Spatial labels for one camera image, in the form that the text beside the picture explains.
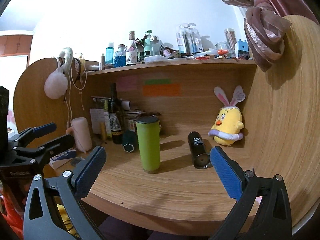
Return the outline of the orange jacket sleeve forearm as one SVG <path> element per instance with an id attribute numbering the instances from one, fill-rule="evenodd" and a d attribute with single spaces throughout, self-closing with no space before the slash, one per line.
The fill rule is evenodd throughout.
<path id="1" fill-rule="evenodd" d="M 10 228 L 16 234 L 18 239 L 23 239 L 24 212 L 18 205 L 18 202 L 8 185 L 3 184 L 1 186 L 1 196 L 3 196 L 2 200 L 5 207 L 5 211 L 2 214 L 3 218 L 8 222 Z"/>

